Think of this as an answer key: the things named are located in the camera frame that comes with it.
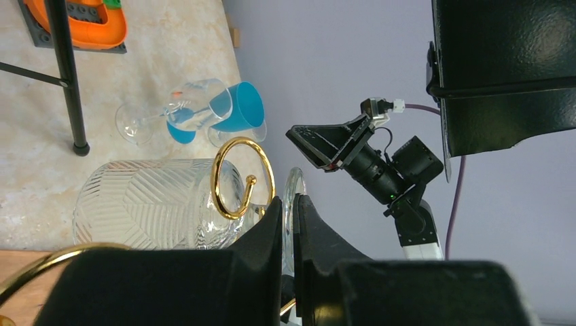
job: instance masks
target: orange plastic tray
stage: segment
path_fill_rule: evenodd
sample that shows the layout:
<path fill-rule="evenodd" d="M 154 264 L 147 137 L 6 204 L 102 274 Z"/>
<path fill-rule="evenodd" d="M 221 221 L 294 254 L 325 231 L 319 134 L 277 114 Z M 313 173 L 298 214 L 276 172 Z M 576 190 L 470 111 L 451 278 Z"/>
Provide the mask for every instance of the orange plastic tray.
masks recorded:
<path fill-rule="evenodd" d="M 128 26 L 122 9 L 108 9 L 102 0 L 69 0 L 96 8 L 103 23 L 83 22 L 68 17 L 72 44 L 82 49 L 104 50 L 119 46 L 128 33 Z M 44 0 L 24 0 L 34 19 L 48 32 L 50 24 Z"/>

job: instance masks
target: gold hook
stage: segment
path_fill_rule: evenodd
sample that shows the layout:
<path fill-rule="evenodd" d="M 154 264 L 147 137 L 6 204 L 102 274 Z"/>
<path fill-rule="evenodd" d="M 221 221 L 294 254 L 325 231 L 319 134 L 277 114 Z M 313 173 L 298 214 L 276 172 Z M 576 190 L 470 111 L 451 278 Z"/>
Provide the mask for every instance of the gold hook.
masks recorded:
<path fill-rule="evenodd" d="M 274 185 L 274 175 L 272 174 L 272 166 L 270 165 L 270 161 L 264 153 L 262 147 L 260 147 L 257 143 L 255 143 L 252 139 L 247 137 L 234 137 L 230 139 L 216 154 L 214 158 L 214 163 L 212 164 L 212 173 L 210 175 L 210 187 L 212 191 L 212 200 L 216 205 L 216 209 L 218 213 L 222 214 L 227 219 L 239 219 L 240 217 L 246 214 L 248 210 L 248 205 L 250 205 L 250 199 L 252 197 L 252 190 L 254 189 L 254 185 L 256 184 L 256 177 L 254 175 L 249 175 L 246 177 L 246 190 L 244 191 L 244 196 L 242 197 L 242 202 L 240 203 L 240 207 L 238 210 L 234 212 L 230 212 L 225 206 L 222 201 L 220 195 L 220 171 L 222 169 L 222 163 L 224 162 L 224 157 L 229 152 L 231 148 L 236 145 L 247 145 L 254 149 L 260 159 L 264 163 L 264 167 L 266 168 L 266 176 L 268 178 L 268 184 L 270 184 L 270 195 L 268 196 L 268 205 L 272 202 L 272 199 L 276 195 L 276 186 Z"/>

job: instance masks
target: stand leg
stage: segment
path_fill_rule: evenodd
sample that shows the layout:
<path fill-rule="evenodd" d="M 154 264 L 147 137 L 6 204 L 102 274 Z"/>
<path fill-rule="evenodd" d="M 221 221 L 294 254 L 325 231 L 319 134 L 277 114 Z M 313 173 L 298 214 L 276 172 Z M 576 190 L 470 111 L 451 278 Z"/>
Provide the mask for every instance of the stand leg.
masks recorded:
<path fill-rule="evenodd" d="M 64 98 L 72 126 L 73 149 L 76 155 L 86 156 L 90 151 L 90 146 L 86 141 L 86 131 L 84 130 L 66 2 L 65 0 L 46 0 L 45 4 L 50 22 L 50 35 L 54 40 L 54 51 L 62 79 L 61 86 L 64 89 Z"/>

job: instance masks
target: clear glass jar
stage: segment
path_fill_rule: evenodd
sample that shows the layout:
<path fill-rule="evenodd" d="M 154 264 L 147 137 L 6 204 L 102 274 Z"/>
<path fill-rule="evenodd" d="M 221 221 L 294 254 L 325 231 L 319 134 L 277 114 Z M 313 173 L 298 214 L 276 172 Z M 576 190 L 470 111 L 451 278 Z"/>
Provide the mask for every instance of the clear glass jar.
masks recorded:
<path fill-rule="evenodd" d="M 212 159 L 131 160 L 104 164 L 88 179 L 73 214 L 75 243 L 117 242 L 135 249 L 220 249 L 258 220 L 257 207 L 223 218 L 210 193 Z M 225 205 L 240 206 L 242 179 L 222 164 Z"/>

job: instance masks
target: gold ring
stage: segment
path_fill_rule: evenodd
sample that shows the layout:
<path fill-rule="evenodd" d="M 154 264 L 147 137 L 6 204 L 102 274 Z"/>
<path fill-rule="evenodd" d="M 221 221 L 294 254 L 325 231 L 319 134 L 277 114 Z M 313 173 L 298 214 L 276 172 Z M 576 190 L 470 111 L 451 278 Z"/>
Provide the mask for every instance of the gold ring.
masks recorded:
<path fill-rule="evenodd" d="M 94 250 L 94 249 L 129 249 L 130 247 L 123 244 L 108 243 L 108 242 L 93 242 L 87 244 L 79 244 L 74 247 L 69 247 L 60 251 L 49 253 L 46 256 L 39 258 L 36 261 L 26 265 L 11 277 L 0 283 L 0 306 L 2 306 L 15 292 L 28 282 L 33 280 L 36 276 L 52 269 L 78 256 L 79 254 Z"/>
<path fill-rule="evenodd" d="M 266 168 L 266 176 L 268 178 L 268 184 L 270 185 L 270 195 L 268 196 L 268 203 L 269 205 L 272 202 L 272 199 L 276 195 L 276 186 L 274 185 L 274 175 L 272 174 L 272 166 L 270 165 L 270 161 L 268 157 L 266 157 L 266 153 L 262 147 L 260 147 L 256 142 L 252 139 L 247 137 L 234 137 L 230 139 L 216 154 L 214 158 L 214 163 L 212 164 L 212 173 L 210 175 L 210 187 L 212 192 L 212 200 L 218 210 L 218 213 L 222 214 L 227 219 L 239 219 L 248 210 L 248 206 L 250 205 L 250 199 L 252 197 L 252 190 L 254 189 L 254 185 L 256 184 L 256 177 L 254 175 L 249 175 L 246 177 L 246 190 L 244 191 L 244 196 L 242 196 L 242 202 L 240 203 L 240 207 L 237 211 L 231 212 L 225 206 L 221 198 L 220 194 L 220 171 L 222 169 L 222 163 L 224 162 L 224 157 L 229 152 L 231 148 L 236 145 L 247 145 L 254 149 L 258 156 L 264 163 L 264 167 Z"/>

